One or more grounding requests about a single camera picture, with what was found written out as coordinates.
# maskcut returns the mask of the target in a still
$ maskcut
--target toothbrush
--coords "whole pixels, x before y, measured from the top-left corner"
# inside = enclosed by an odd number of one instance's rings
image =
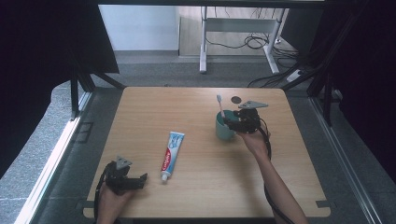
[[[218,102],[219,102],[219,106],[220,106],[221,116],[225,119],[224,111],[223,111],[222,106],[221,106],[221,96],[220,96],[220,94],[218,94]]]

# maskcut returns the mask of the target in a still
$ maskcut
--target cup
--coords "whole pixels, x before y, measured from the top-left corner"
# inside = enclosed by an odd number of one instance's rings
[[[223,110],[223,111],[227,119],[238,120],[238,117],[236,117],[233,114],[233,111],[231,110]],[[216,136],[221,140],[227,141],[232,139],[234,135],[235,135],[235,131],[230,130],[228,126],[224,124],[224,120],[221,116],[221,112],[219,112],[216,115]]]

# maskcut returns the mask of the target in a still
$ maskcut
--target tabletop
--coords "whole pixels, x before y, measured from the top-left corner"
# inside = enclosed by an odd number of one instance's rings
[[[92,182],[88,201],[105,166],[118,155],[133,162],[129,177],[148,173],[146,186],[127,204],[122,217],[272,217],[260,170],[239,136],[215,134],[219,112],[238,110],[231,98],[269,106],[258,112],[268,125],[272,162],[308,217],[326,217],[326,201],[303,138],[282,90],[234,88],[126,88]],[[167,184],[161,166],[170,132],[184,133],[175,170]],[[93,217],[91,208],[84,209]]]

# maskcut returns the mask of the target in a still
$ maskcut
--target toothpaste tube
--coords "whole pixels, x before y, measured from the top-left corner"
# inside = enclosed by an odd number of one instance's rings
[[[184,133],[170,132],[168,148],[166,149],[165,158],[163,159],[163,167],[161,168],[161,176],[163,183],[166,182],[171,176],[175,168],[178,149],[180,148],[181,141],[184,138]]]

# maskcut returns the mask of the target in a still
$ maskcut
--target hand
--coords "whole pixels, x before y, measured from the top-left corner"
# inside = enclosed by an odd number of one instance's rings
[[[136,189],[116,194],[103,182],[100,188],[97,224],[113,224],[127,204],[136,194]]]
[[[266,132],[269,138],[271,134],[268,132],[267,128],[265,126],[262,126],[262,129]],[[242,139],[245,142],[245,145],[247,145],[248,150],[255,157],[263,154],[268,155],[268,149],[263,141],[263,136],[262,133],[260,133],[260,131],[256,131],[254,133],[236,133],[236,134],[242,137]]]

